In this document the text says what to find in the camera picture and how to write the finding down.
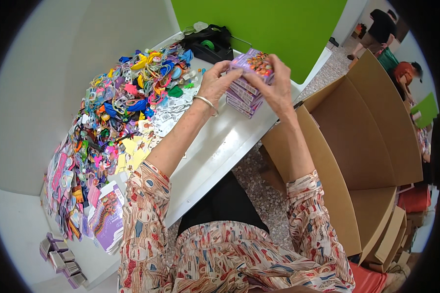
silver bangle bracelet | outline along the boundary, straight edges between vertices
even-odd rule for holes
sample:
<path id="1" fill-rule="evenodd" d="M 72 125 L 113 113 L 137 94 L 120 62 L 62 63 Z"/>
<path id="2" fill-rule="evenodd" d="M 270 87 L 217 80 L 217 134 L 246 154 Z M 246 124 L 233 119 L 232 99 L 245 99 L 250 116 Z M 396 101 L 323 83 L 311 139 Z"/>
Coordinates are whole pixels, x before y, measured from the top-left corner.
<path id="1" fill-rule="evenodd" d="M 211 106 L 215 110 L 215 112 L 216 112 L 216 114 L 213 114 L 212 117 L 218 117 L 219 111 L 217 110 L 217 108 L 215 108 L 215 106 L 209 100 L 207 100 L 204 97 L 198 96 L 198 95 L 194 95 L 194 96 L 192 96 L 192 98 L 198 98 L 198 99 L 201 99 L 204 102 L 206 102 L 207 105 Z"/>

green partition board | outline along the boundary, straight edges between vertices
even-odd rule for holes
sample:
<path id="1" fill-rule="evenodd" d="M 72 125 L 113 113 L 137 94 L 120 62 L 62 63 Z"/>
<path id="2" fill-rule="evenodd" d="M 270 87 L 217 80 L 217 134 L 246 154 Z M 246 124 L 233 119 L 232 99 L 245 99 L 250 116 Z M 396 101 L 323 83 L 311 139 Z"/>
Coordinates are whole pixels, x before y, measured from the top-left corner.
<path id="1" fill-rule="evenodd" d="M 420 114 L 422 115 L 415 121 L 419 128 L 428 126 L 432 123 L 432 120 L 437 117 L 438 109 L 433 92 L 428 94 L 421 102 L 411 108 L 412 115 L 416 114 L 418 111 L 420 111 Z"/>
<path id="2" fill-rule="evenodd" d="M 231 34 L 274 53 L 302 84 L 323 52 L 346 0 L 171 0 L 181 30 L 197 21 L 226 26 Z M 249 45 L 232 39 L 246 52 Z"/>

man in black shirt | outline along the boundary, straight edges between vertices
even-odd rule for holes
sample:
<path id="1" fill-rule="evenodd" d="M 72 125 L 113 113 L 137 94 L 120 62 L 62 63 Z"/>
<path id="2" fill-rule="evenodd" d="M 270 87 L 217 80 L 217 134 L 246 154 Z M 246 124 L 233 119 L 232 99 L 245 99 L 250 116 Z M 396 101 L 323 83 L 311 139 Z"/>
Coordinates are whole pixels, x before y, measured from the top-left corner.
<path id="1" fill-rule="evenodd" d="M 362 48 L 369 49 L 373 54 L 386 48 L 391 44 L 396 34 L 396 14 L 389 9 L 384 13 L 380 9 L 375 9 L 370 13 L 370 18 L 374 21 L 368 32 L 364 35 L 360 43 L 357 44 L 355 50 L 347 58 L 354 60 L 357 52 Z"/>

patterned blouse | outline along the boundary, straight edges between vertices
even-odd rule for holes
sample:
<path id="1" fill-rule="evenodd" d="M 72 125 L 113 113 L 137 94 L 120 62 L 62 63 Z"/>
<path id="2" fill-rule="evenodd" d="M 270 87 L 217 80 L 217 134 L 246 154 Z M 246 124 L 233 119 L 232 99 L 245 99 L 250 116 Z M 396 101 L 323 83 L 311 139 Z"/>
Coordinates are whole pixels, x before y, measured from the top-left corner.
<path id="1" fill-rule="evenodd" d="M 118 290 L 139 292 L 247 292 L 304 285 L 351 292 L 352 270 L 323 205 L 316 171 L 287 183 L 287 216 L 295 251 L 272 242 L 258 227 L 216 221 L 193 226 L 176 241 L 174 264 L 165 259 L 169 178 L 144 161 L 128 180 L 123 207 Z"/>

red fabric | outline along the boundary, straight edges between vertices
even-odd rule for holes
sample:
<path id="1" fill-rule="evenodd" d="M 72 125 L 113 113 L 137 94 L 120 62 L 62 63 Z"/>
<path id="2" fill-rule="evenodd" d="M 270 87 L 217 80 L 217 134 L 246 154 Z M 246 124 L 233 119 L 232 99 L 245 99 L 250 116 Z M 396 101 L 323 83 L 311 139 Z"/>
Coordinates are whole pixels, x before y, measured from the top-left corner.
<path id="1" fill-rule="evenodd" d="M 386 273 L 373 272 L 349 262 L 354 273 L 355 289 L 352 293 L 380 293 L 385 288 Z"/>
<path id="2" fill-rule="evenodd" d="M 414 187 L 399 194 L 398 207 L 405 209 L 406 213 L 425 211 L 431 204 L 428 185 Z"/>

